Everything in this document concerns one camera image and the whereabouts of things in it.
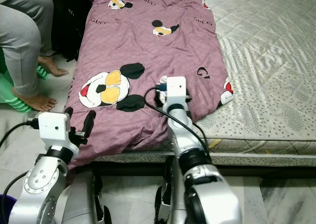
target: gray sweatpants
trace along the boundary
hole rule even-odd
[[[52,0],[0,0],[0,46],[15,90],[38,93],[38,56],[50,56]]]

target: white tile floor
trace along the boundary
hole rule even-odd
[[[56,57],[59,67],[70,73],[61,78],[49,76],[40,80],[41,91],[57,99],[53,112],[61,112],[68,95],[76,62]],[[36,112],[20,114],[7,105],[0,105],[0,137],[8,129]],[[30,128],[15,131],[0,150],[0,193],[19,174],[29,170],[37,155],[44,152],[39,132]],[[161,177],[102,177],[104,204],[111,212],[113,224],[150,224],[154,220],[154,201]],[[316,179],[265,180],[256,177],[227,177],[239,198],[245,224],[316,223]],[[10,190],[18,198],[22,180]]]

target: cloth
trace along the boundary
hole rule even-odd
[[[16,91],[37,94],[38,56],[51,49],[52,0],[0,0],[0,46]]]
[[[96,118],[71,168],[167,138],[166,118],[143,102],[162,76],[186,78],[194,121],[233,98],[213,14],[203,3],[94,0],[66,107],[74,109],[77,129],[90,110]],[[155,104],[154,97],[152,91],[146,100]]]

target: toe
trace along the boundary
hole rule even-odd
[[[58,101],[56,99],[49,98],[48,99],[48,103],[50,103],[50,104],[57,104]]]
[[[42,107],[37,107],[37,108],[34,108],[34,109],[37,110],[37,111],[40,111],[40,112],[45,112],[45,110]]]
[[[42,109],[43,109],[44,111],[49,111],[49,108],[48,108],[47,106],[43,106]]]
[[[44,108],[45,108],[46,111],[49,111],[49,110],[52,109],[52,107],[50,107],[49,105],[45,105]]]
[[[49,107],[51,107],[51,108],[54,108],[54,107],[55,107],[55,104],[48,103],[47,105],[48,105]]]
[[[59,69],[59,73],[60,73],[60,75],[66,75],[66,74],[68,74],[69,72],[67,71],[67,70],[65,70],[65,69]]]

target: black cable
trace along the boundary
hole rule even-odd
[[[168,118],[172,119],[173,121],[177,122],[178,124],[180,124],[181,126],[183,126],[186,130],[188,130],[193,136],[195,136],[198,141],[202,144],[205,152],[207,155],[208,154],[208,147],[207,147],[207,143],[203,142],[202,139],[192,130],[190,129],[188,126],[186,126],[184,123],[182,123],[180,120],[176,119],[175,117],[171,116],[170,114],[164,112],[163,110],[161,109],[158,109],[154,106],[152,106],[151,104],[149,104],[147,101],[146,101],[146,96],[148,94],[148,92],[150,92],[151,90],[156,90],[157,88],[156,87],[153,87],[153,88],[150,88],[148,91],[146,91],[145,95],[144,95],[144,101],[145,101],[145,105],[147,105],[148,107],[154,109],[155,111],[167,116]]]
[[[25,176],[27,174],[27,172],[24,172],[23,174],[19,175],[18,177],[16,177],[14,180],[12,180],[9,185],[5,188],[4,193],[2,195],[2,200],[1,200],[1,211],[2,211],[2,220],[4,224],[8,224],[8,220],[5,217],[5,208],[4,208],[4,201],[6,198],[6,195],[8,194],[9,189],[11,188],[11,186],[17,182],[20,178],[22,178],[23,176]]]
[[[2,146],[2,144],[4,143],[4,141],[6,140],[6,138],[10,135],[11,132],[13,132],[15,129],[17,129],[18,127],[20,126],[24,126],[24,125],[28,125],[29,123],[28,122],[23,122],[23,123],[20,123],[18,125],[15,125],[13,128],[11,128],[9,131],[7,131],[5,133],[5,135],[3,136],[3,138],[1,139],[0,141],[0,147]]]

